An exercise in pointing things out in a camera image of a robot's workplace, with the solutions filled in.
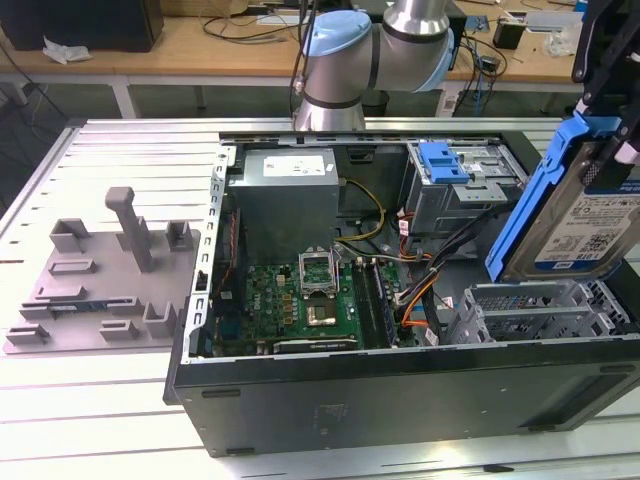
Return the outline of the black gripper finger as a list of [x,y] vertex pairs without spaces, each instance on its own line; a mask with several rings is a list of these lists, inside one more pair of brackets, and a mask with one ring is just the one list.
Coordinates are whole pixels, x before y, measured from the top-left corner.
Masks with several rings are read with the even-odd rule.
[[618,120],[615,130],[590,160],[583,177],[589,193],[622,187],[639,162],[639,63],[629,59],[602,64],[585,85],[583,103],[588,117]]
[[580,108],[639,106],[639,3],[589,1],[572,81],[583,88]]

